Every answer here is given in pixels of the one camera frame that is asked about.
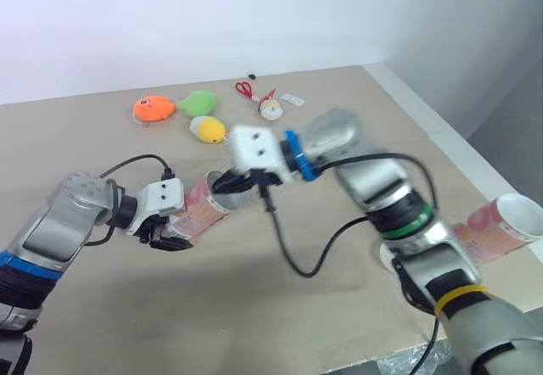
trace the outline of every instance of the green ring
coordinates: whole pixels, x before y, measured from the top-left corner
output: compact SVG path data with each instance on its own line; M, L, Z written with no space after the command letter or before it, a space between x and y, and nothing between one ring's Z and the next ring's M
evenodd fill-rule
M403 237L404 235L407 235L410 232L416 231L418 228L425 225L428 222L428 220L432 218L433 213L434 212L432 211L432 208L428 204L425 204L423 209L421 210L421 213L411 223L392 231L382 232L381 235L385 239L394 239L398 237Z

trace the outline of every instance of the yellow ring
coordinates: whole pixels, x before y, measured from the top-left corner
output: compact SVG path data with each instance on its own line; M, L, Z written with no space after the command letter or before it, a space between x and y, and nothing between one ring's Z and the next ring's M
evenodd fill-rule
M449 293L445 293L439 298L438 303L434 307L435 316L439 317L439 314L441 314L443 308L448 305L452 300L463 296L464 294L476 292L488 293L489 290L486 286L483 286L482 284L468 284L467 286L461 286L460 288L455 288L454 290L451 290Z

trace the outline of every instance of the gray floor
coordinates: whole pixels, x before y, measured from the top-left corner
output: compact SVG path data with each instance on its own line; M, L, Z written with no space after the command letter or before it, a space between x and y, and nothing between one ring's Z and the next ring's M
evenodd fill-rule
M526 314L543 333L543 307ZM375 361L329 372L328 375L407 375L422 351L423 347L401 351ZM454 357L451 358L451 347L448 341L443 339L435 344L432 354L428 356L417 375L459 375L461 373L456 360Z

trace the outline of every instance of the blue ring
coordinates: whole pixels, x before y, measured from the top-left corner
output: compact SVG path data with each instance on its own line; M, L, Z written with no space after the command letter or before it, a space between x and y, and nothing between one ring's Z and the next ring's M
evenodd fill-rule
M306 180L307 182L312 182L316 179L316 173L313 170L313 166L307 160L304 152L302 151L302 148L299 144L298 135L296 134L296 132L293 131L285 131L285 137L287 138L290 150L292 150L294 159L296 160L296 164L298 165L299 170L302 173L302 177L304 177L304 180Z
M26 260L19 259L17 256L12 255L5 250L0 252L0 266L4 265L13 267L18 271L23 271L33 276L43 277L45 279L59 280L63 275L62 271L52 271L51 269L34 265Z

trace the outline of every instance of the green plush toy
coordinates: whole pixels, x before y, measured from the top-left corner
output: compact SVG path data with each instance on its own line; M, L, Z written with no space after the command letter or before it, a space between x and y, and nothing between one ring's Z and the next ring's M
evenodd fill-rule
M206 116L219 102L219 98L210 91L192 91L186 98L177 103L177 108L191 118Z

